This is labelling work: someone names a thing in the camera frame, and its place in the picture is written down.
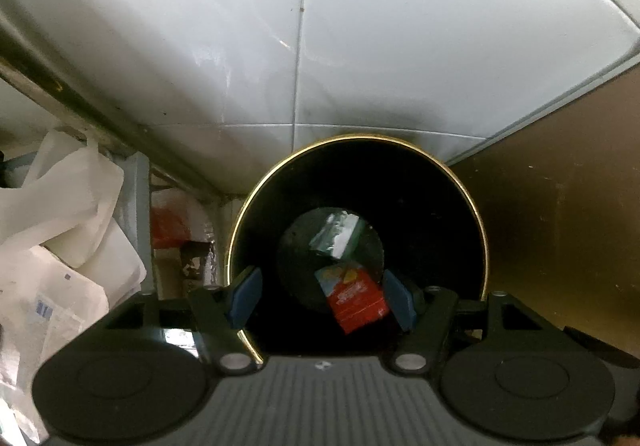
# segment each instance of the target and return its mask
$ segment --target wooden panel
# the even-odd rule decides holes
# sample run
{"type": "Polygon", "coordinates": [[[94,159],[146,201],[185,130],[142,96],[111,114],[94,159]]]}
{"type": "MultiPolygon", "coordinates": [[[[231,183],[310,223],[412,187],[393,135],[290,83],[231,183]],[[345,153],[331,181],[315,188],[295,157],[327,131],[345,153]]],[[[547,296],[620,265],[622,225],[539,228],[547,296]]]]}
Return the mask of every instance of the wooden panel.
{"type": "Polygon", "coordinates": [[[453,168],[490,288],[640,356],[640,66],[453,168]]]}

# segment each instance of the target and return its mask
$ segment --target ribbed black surface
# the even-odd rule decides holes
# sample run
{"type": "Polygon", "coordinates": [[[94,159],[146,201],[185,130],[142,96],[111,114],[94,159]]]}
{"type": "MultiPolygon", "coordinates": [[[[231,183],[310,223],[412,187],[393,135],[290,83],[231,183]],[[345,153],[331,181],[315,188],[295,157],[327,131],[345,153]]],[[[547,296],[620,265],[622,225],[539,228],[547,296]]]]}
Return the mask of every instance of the ribbed black surface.
{"type": "MultiPolygon", "coordinates": [[[[68,444],[53,439],[50,446],[68,444]]],[[[150,446],[497,446],[447,413],[422,379],[377,358],[271,358],[220,382],[206,407],[150,446]]],[[[599,446],[585,438],[575,446],[599,446]]]]}

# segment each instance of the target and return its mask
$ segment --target red snack box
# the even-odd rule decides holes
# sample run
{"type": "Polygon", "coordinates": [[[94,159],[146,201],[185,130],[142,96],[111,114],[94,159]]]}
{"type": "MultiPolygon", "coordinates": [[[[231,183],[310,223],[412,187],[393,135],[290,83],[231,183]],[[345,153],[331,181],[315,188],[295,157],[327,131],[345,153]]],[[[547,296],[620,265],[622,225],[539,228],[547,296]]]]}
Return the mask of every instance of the red snack box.
{"type": "Polygon", "coordinates": [[[359,264],[324,267],[316,271],[316,278],[345,334],[389,312],[382,289],[359,264]]]}

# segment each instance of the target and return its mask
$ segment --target metal screw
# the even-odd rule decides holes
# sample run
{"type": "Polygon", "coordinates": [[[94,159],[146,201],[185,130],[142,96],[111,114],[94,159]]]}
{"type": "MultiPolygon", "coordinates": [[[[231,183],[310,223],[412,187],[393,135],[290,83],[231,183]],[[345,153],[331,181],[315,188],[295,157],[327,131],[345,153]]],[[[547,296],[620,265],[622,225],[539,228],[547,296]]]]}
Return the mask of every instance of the metal screw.
{"type": "Polygon", "coordinates": [[[220,358],[220,365],[227,370],[242,370],[251,365],[251,358],[240,352],[232,352],[220,358]]]}
{"type": "Polygon", "coordinates": [[[396,357],[396,365],[403,370],[420,370],[427,364],[427,360],[420,354],[400,354],[396,357]]]}

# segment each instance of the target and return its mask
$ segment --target barcode label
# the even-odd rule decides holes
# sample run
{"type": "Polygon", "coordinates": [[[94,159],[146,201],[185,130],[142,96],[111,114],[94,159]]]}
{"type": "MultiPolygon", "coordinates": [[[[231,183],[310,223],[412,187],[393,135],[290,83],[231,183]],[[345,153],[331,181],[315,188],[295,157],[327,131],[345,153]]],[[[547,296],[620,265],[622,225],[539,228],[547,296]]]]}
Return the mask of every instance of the barcode label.
{"type": "Polygon", "coordinates": [[[51,318],[51,315],[53,314],[53,309],[49,307],[47,304],[45,304],[44,302],[42,302],[42,300],[38,300],[38,304],[36,305],[36,312],[37,314],[42,316],[45,320],[48,320],[51,318]]]}

